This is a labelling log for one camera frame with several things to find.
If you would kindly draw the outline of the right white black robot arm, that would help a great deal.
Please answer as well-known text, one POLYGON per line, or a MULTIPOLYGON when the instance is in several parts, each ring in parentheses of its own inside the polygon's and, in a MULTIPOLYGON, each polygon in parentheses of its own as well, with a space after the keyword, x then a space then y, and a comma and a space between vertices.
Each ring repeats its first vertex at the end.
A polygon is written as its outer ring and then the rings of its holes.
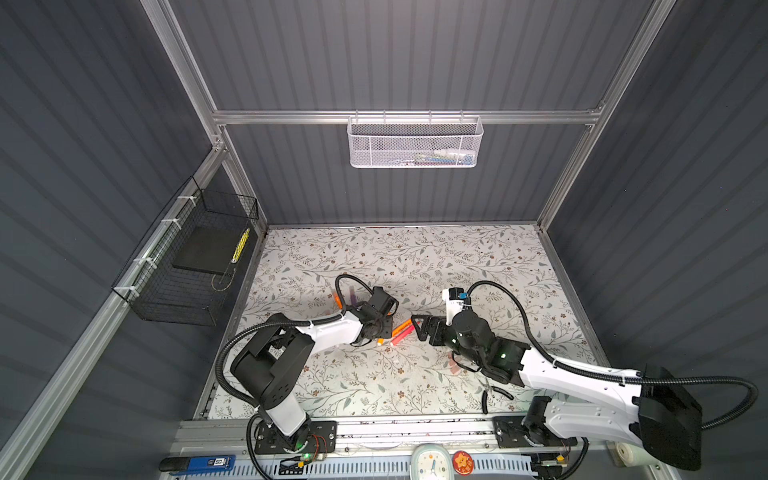
POLYGON ((465 369, 497 384, 539 389, 521 423, 538 445, 577 437, 633 444, 682 470, 702 464, 702 408, 687 382, 661 367, 612 370, 500 337, 469 308, 449 317, 416 315, 419 340, 447 347, 465 369))

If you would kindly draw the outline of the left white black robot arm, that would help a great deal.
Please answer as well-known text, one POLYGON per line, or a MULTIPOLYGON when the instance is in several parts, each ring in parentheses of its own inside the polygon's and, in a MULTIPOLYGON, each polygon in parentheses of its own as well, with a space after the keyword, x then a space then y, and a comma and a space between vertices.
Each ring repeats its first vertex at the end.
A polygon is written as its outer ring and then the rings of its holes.
POLYGON ((310 357, 390 337, 398 306, 394 297, 376 286, 369 290, 368 300, 329 317, 299 321, 274 314, 246 335, 249 341, 231 361, 230 374, 245 390, 245 401, 258 409, 285 447, 297 450, 310 436, 311 421, 294 390, 310 357))

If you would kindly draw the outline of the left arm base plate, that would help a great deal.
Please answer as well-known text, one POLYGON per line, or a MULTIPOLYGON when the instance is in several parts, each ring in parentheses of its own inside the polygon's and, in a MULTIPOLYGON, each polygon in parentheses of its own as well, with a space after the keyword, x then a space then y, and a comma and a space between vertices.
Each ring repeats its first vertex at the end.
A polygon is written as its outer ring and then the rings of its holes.
POLYGON ((256 454, 308 453, 328 454, 336 448, 336 421, 307 420, 291 434, 284 434, 274 425, 260 423, 254 433, 256 454))

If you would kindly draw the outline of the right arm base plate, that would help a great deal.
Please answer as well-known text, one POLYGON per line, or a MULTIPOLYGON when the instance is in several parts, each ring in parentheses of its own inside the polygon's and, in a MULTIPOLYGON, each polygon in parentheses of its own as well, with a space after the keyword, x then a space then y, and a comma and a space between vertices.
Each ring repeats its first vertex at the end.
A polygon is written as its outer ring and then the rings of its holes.
POLYGON ((560 438, 547 428, 530 431, 524 425, 524 415, 493 416, 492 430, 500 448, 564 447, 569 449, 578 444, 576 437, 560 438))

